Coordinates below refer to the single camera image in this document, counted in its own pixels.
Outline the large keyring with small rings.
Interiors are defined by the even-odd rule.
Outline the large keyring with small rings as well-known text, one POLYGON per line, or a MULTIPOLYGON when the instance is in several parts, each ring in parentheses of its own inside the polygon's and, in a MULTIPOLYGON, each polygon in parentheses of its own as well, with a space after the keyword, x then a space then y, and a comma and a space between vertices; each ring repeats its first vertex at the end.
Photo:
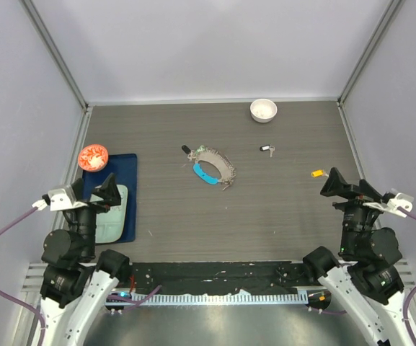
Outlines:
POLYGON ((194 173, 209 185, 223 185, 223 190, 232 186, 236 178, 236 168, 218 149, 205 146, 206 150, 196 152, 196 149, 191 149, 192 152, 187 155, 187 159, 192 162, 192 170, 194 173), (217 176, 212 176, 205 171, 205 167, 209 165, 216 170, 217 176))

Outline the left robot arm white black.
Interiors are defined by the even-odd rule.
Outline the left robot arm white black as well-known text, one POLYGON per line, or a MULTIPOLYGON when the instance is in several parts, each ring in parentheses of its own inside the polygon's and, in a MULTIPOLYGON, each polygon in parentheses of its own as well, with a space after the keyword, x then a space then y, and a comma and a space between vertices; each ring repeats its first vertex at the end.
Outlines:
POLYGON ((121 204, 115 174, 82 197, 84 180, 50 190, 39 202, 61 212, 67 229, 50 231, 43 242, 46 268, 40 287, 40 344, 83 345, 113 288, 125 286, 132 264, 124 254, 95 254, 97 216, 121 204))

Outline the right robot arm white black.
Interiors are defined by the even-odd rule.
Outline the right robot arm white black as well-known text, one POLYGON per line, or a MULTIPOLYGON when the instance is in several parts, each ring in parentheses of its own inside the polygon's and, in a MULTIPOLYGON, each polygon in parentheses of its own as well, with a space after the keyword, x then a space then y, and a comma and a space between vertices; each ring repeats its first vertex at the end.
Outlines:
POLYGON ((381 194, 365 179, 345 181, 333 167, 319 169, 313 178, 326 177, 324 197, 342 200, 333 207, 342 211, 342 236, 337 256, 318 247, 303 258, 306 282, 323 285, 339 301, 370 345, 416 345, 416 323, 410 303, 416 286, 407 293, 395 267, 402 259, 395 231, 375 229, 383 213, 411 216, 414 198, 400 192, 381 194))

